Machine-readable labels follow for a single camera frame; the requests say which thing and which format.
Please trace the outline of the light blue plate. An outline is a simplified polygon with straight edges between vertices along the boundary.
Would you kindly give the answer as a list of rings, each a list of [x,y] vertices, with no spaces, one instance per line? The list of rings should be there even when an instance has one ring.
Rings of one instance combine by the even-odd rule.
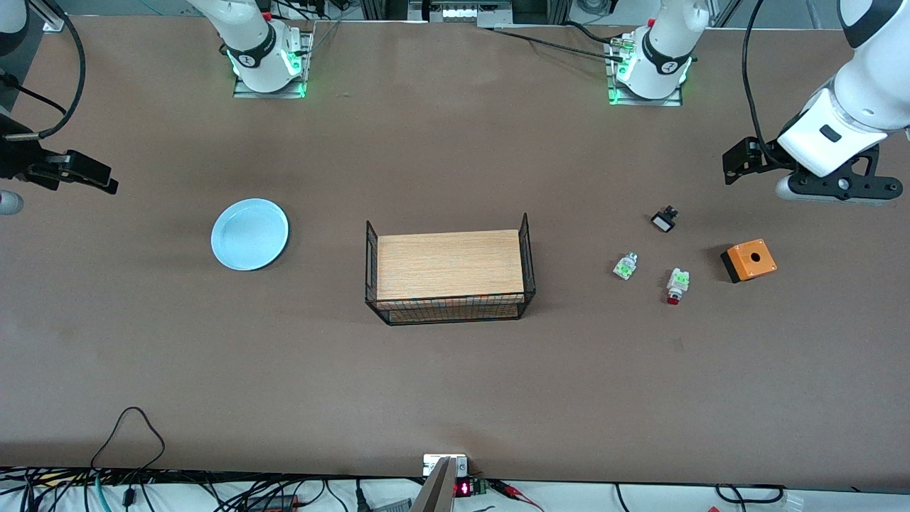
[[[209,242],[222,266],[250,272],[282,256],[289,238],[289,219],[282,207],[264,198],[247,198],[218,216]]]

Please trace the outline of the aluminium corner profile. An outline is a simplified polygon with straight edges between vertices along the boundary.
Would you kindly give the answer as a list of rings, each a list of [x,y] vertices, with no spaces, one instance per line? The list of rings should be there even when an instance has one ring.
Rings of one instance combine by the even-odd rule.
[[[43,32],[59,33],[65,28],[65,11],[56,0],[26,0],[26,3],[43,21]]]

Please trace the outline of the black power adapter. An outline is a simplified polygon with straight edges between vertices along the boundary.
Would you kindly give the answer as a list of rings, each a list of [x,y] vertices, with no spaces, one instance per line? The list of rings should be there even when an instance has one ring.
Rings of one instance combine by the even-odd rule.
[[[242,512],[298,512],[300,501],[294,494],[253,496],[241,506]]]

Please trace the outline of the red clip test lead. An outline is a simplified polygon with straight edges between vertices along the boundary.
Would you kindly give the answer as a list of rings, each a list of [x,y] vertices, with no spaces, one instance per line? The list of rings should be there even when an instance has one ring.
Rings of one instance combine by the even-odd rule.
[[[487,484],[495,492],[503,495],[505,498],[509,498],[513,501],[526,503],[529,506],[533,506],[539,512],[546,512],[546,510],[540,506],[538,503],[534,502],[532,499],[528,498],[524,493],[521,493],[519,489],[514,486],[511,486],[504,481],[498,479],[487,479]]]

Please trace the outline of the orange button enclosure box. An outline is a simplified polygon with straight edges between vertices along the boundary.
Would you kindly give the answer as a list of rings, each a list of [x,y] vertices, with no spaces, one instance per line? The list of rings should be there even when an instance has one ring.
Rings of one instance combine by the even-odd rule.
[[[778,265],[764,239],[750,240],[728,247],[719,259],[732,283],[747,282],[772,272]]]

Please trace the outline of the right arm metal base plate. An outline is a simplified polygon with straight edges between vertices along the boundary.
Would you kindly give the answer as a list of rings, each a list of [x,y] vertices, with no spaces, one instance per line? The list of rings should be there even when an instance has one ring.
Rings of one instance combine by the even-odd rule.
[[[308,78],[313,33],[302,32],[296,27],[287,28],[282,42],[264,59],[264,72],[253,74],[255,85],[266,85],[267,90],[256,90],[250,87],[244,78],[249,72],[239,71],[233,63],[236,81],[233,96],[236,98],[305,98],[308,92]]]

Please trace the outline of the aluminium frame bar with lights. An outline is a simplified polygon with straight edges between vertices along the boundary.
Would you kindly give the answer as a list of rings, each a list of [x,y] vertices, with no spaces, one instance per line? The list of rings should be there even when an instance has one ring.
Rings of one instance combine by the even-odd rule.
[[[407,0],[405,13],[407,21],[480,27],[507,26],[514,20],[510,0]]]

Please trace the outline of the small metal bracket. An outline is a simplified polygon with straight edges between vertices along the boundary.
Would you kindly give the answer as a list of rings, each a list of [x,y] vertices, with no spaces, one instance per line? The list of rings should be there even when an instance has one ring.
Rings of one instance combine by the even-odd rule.
[[[423,476],[429,476],[442,458],[449,460],[449,468],[455,472],[457,479],[465,479],[469,475],[469,458],[465,454],[424,454]]]

